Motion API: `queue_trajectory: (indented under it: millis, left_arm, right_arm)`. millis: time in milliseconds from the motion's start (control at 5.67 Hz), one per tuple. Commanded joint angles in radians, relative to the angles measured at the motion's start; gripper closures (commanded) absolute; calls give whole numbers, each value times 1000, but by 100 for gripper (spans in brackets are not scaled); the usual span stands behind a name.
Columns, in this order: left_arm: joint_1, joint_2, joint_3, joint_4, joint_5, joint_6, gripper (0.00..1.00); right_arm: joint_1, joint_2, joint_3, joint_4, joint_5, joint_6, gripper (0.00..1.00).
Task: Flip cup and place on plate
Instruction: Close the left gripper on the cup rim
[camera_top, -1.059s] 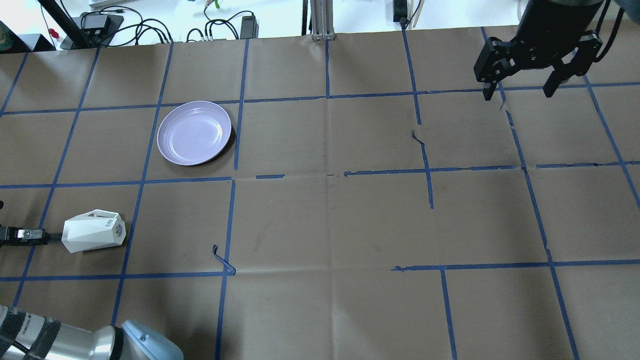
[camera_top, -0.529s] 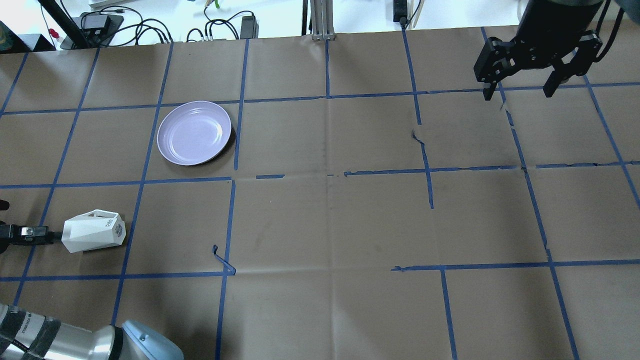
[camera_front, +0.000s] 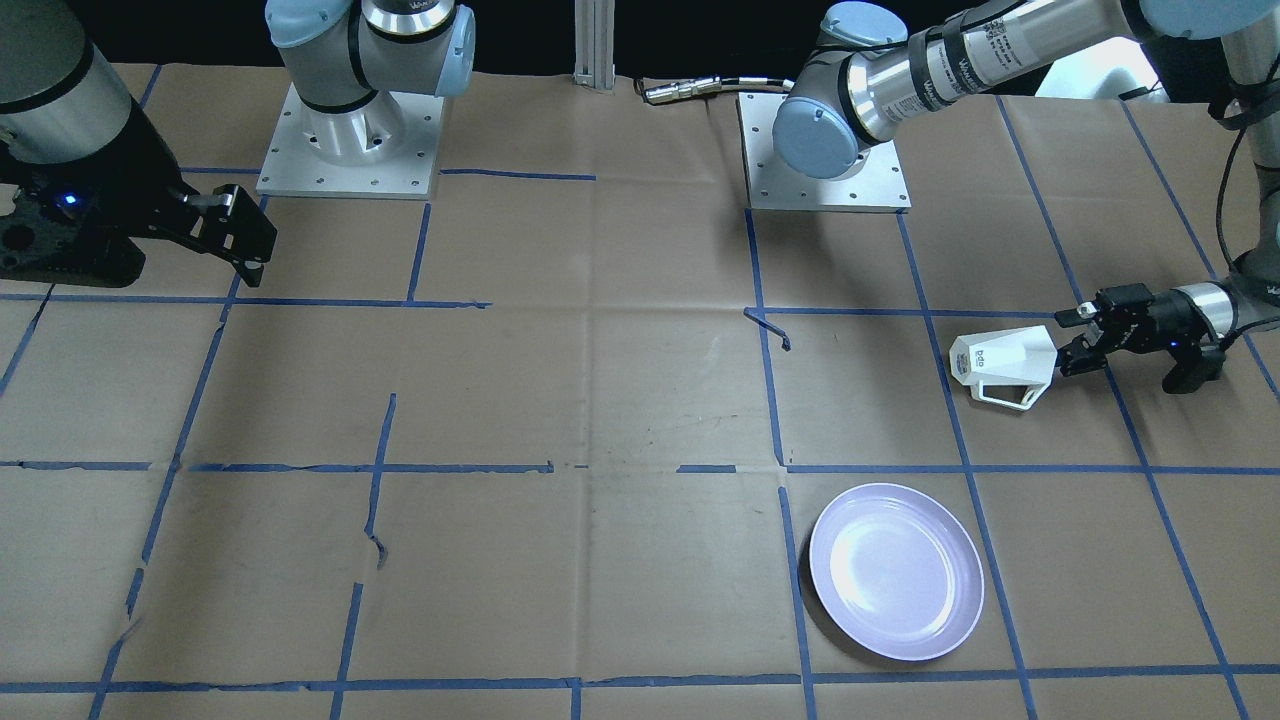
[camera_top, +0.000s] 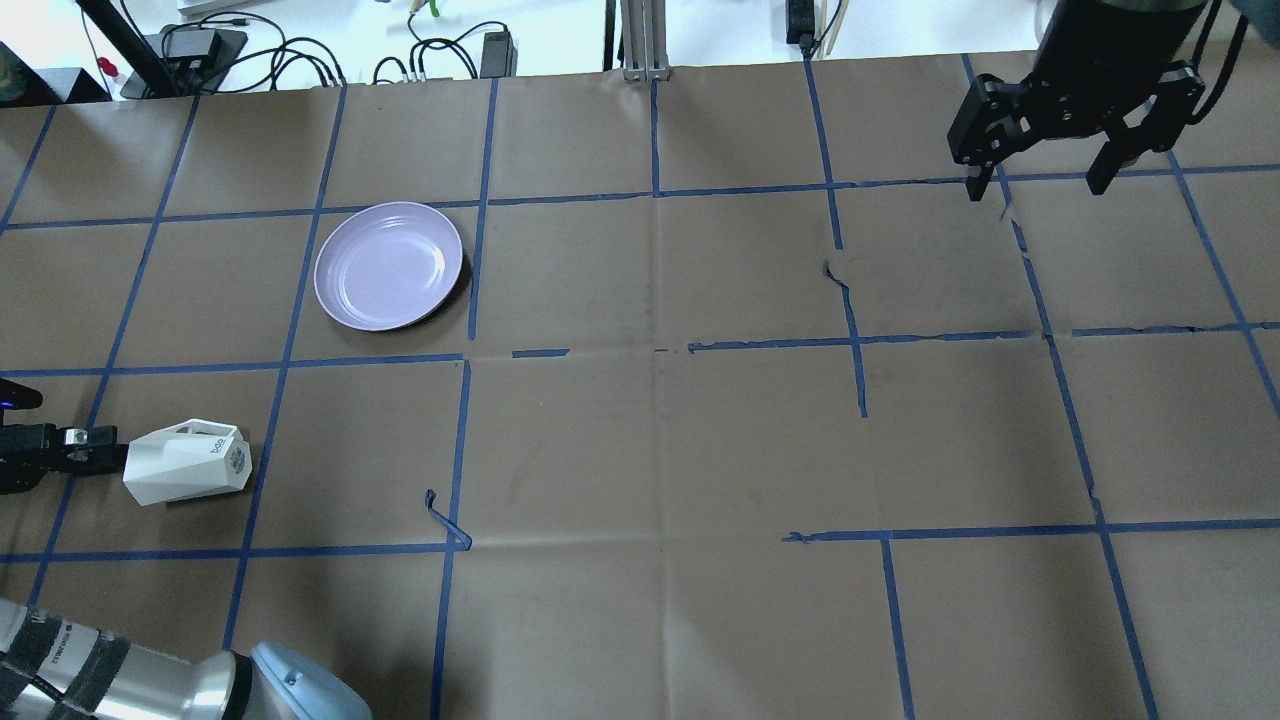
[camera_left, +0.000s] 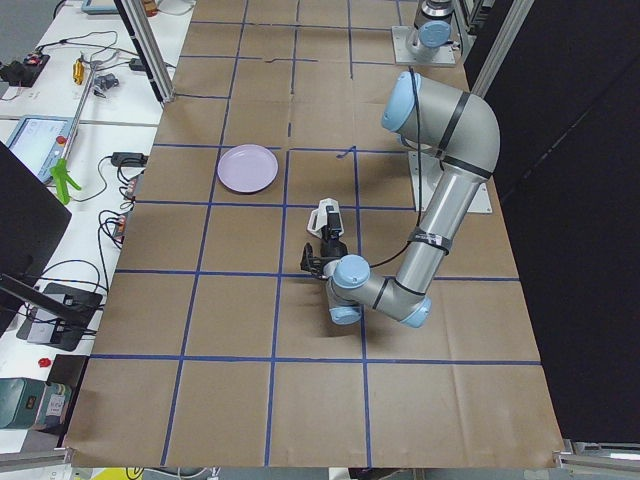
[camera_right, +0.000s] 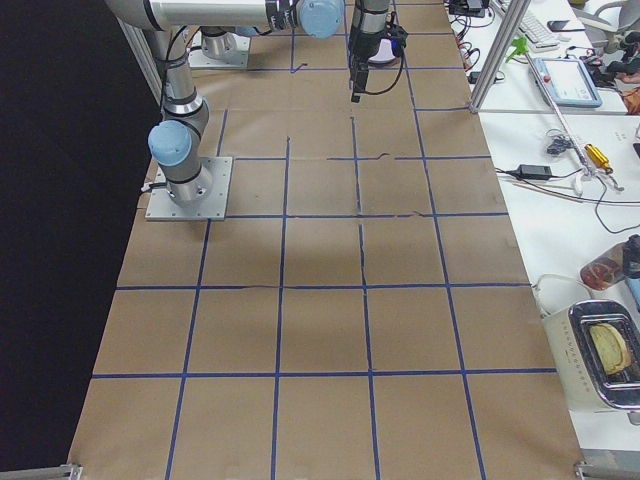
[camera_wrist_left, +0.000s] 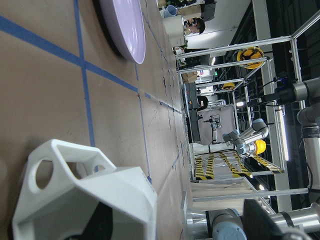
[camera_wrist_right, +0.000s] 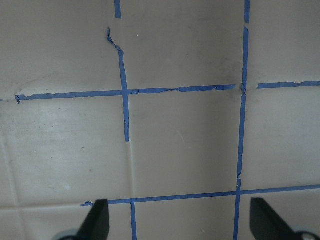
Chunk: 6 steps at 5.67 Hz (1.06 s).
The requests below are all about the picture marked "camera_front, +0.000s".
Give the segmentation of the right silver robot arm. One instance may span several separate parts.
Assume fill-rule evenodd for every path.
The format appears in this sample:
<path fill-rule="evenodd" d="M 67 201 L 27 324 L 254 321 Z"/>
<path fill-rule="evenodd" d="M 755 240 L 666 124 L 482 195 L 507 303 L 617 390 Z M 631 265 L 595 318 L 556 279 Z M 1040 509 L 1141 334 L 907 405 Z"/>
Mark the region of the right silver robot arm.
<path fill-rule="evenodd" d="M 137 240 L 230 265 L 256 287 L 276 228 L 238 184 L 202 193 L 114 64 L 282 67 L 320 163 L 369 167 L 408 145 L 397 94 L 470 83 L 474 10 L 458 1 L 88 1 L 3 4 L 3 279 L 118 290 L 142 274 Z"/>

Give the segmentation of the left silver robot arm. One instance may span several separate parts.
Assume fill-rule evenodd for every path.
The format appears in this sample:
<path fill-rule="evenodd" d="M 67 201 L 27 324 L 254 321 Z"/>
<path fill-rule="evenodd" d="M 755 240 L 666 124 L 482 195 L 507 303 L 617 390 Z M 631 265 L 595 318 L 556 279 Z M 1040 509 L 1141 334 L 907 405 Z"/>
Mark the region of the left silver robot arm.
<path fill-rule="evenodd" d="M 1225 255 L 1222 281 L 1161 293 L 1120 286 L 1059 313 L 1060 325 L 1083 333 L 1059 350 L 1057 366 L 1076 375 L 1103 369 L 1120 350 L 1166 351 L 1172 369 L 1164 391 L 1188 395 L 1221 375 L 1239 338 L 1277 325 L 1275 1 L 989 1 L 914 35 L 881 6 L 841 3 L 822 20 L 819 44 L 782 101 L 772 138 L 792 170 L 831 181 L 906 120 L 1116 37 L 1221 42 L 1229 83 L 1210 114 L 1251 146 L 1260 237 L 1251 251 Z"/>

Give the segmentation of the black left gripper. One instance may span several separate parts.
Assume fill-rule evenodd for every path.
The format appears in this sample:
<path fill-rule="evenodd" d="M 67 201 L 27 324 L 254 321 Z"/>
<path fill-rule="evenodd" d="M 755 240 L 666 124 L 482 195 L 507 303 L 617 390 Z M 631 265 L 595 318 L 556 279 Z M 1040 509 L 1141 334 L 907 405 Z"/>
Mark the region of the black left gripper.
<path fill-rule="evenodd" d="M 1228 291 L 1221 284 L 1184 284 L 1160 293 L 1146 284 L 1100 290 L 1093 302 L 1053 314 L 1061 328 L 1094 325 L 1094 345 L 1075 337 L 1057 348 L 1061 377 L 1102 372 L 1108 355 L 1169 352 L 1172 369 L 1162 379 L 1169 395 L 1189 395 L 1217 380 L 1225 365 Z"/>

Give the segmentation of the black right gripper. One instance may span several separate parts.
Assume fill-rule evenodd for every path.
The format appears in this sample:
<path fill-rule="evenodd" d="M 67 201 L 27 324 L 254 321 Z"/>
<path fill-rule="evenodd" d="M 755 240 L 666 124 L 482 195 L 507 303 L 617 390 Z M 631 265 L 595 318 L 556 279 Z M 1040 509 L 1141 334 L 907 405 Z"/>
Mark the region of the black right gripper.
<path fill-rule="evenodd" d="M 134 240 L 166 240 L 228 263 L 260 287 L 276 227 L 238 184 L 198 193 L 156 135 L 123 135 L 79 160 L 35 164 L 3 140 L 3 279 L 123 288 L 145 268 Z"/>

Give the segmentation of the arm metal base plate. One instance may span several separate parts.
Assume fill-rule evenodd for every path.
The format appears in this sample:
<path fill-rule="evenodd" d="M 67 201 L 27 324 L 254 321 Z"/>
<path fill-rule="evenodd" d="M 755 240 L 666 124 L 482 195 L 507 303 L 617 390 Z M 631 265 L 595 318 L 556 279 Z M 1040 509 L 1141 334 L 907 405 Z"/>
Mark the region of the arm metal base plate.
<path fill-rule="evenodd" d="M 893 142 L 865 146 L 820 101 L 740 94 L 748 204 L 756 210 L 905 213 L 911 205 Z"/>
<path fill-rule="evenodd" d="M 380 92 L 342 114 L 289 87 L 256 184 L 273 197 L 428 201 L 439 170 L 448 100 Z"/>

